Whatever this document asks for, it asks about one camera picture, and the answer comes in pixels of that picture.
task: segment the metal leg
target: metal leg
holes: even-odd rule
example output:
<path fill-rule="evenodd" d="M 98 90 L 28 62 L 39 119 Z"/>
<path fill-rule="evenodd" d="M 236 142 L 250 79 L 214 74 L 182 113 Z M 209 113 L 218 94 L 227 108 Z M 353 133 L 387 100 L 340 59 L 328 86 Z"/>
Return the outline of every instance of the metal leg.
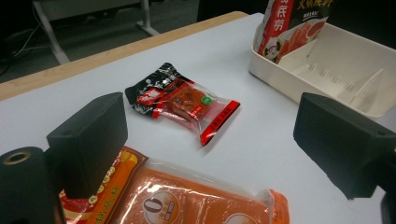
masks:
<path fill-rule="evenodd" d="M 137 22 L 137 26 L 144 30 L 149 35 L 158 35 L 159 33 L 151 27 L 149 20 L 149 0 L 140 0 L 142 5 L 143 20 Z"/>
<path fill-rule="evenodd" d="M 61 48 L 61 46 L 59 45 L 59 42 L 55 36 L 55 33 L 53 33 L 52 27 L 50 25 L 50 22 L 46 16 L 46 14 L 44 13 L 41 3 L 38 1 L 33 1 L 33 5 L 35 6 L 35 11 L 37 12 L 38 18 L 40 19 L 41 23 L 44 26 L 44 31 L 46 32 L 46 34 L 49 38 L 53 55 L 55 56 L 55 58 L 58 60 L 58 62 L 60 64 L 70 63 L 69 58 L 64 53 L 64 50 Z"/>

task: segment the floor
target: floor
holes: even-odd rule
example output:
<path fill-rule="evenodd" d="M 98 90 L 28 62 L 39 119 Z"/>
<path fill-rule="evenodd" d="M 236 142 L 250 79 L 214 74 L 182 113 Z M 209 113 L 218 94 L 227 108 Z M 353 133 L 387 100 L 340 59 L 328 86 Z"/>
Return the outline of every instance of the floor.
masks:
<path fill-rule="evenodd" d="M 199 0 L 163 0 L 150 5 L 151 26 L 165 33 L 189 24 L 197 19 Z M 139 7 L 119 10 L 114 16 L 88 17 L 83 20 L 67 20 L 52 24 L 54 33 L 69 57 L 75 61 L 108 49 L 149 37 L 135 23 L 142 20 Z M 50 50 L 41 28 L 37 26 L 15 60 L 0 63 L 0 83 L 33 74 L 59 65 Z"/>

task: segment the white basket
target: white basket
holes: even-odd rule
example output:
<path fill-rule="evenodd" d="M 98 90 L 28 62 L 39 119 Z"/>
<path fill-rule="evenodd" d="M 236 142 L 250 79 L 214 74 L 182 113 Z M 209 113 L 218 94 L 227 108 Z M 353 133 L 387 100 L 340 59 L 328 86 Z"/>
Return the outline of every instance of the white basket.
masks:
<path fill-rule="evenodd" d="M 297 103 L 303 92 L 312 92 L 370 119 L 396 106 L 396 50 L 329 23 L 318 39 L 283 56 L 279 64 L 251 49 L 249 71 Z"/>

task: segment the transparent plastic wrapper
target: transparent plastic wrapper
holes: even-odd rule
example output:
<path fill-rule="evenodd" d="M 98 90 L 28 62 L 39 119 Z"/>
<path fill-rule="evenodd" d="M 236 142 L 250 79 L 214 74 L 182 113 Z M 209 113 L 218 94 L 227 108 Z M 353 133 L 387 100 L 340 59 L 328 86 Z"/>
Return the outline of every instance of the transparent plastic wrapper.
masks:
<path fill-rule="evenodd" d="M 290 223 L 286 197 L 272 189 L 253 197 L 211 176 L 148 160 L 128 147 L 122 153 L 127 156 L 84 223 Z"/>
<path fill-rule="evenodd" d="M 129 104 L 137 112 L 154 119 L 166 116 L 199 134 L 205 146 L 240 106 L 235 100 L 183 77 L 170 63 L 125 90 Z"/>
<path fill-rule="evenodd" d="M 270 0 L 254 38 L 254 51 L 279 63 L 284 55 L 317 38 L 333 2 Z"/>

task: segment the wooden table edge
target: wooden table edge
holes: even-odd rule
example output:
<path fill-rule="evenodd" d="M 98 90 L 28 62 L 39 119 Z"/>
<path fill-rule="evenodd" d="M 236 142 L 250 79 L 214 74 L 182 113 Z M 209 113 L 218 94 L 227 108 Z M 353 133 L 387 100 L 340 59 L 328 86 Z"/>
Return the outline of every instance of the wooden table edge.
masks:
<path fill-rule="evenodd" d="M 222 25 L 229 21 L 246 17 L 247 15 L 248 14 L 240 11 L 227 13 L 216 18 L 196 22 L 173 31 L 155 35 L 133 42 L 131 44 L 97 53 L 71 63 L 58 65 L 50 69 L 28 75 L 26 77 L 20 77 L 8 82 L 0 83 L 0 101 L 38 89 L 40 87 L 47 86 L 68 77 L 73 77 L 83 72 L 92 70 L 95 67 L 114 62 L 147 49 L 155 48 L 182 37 L 193 35 L 201 31 Z"/>

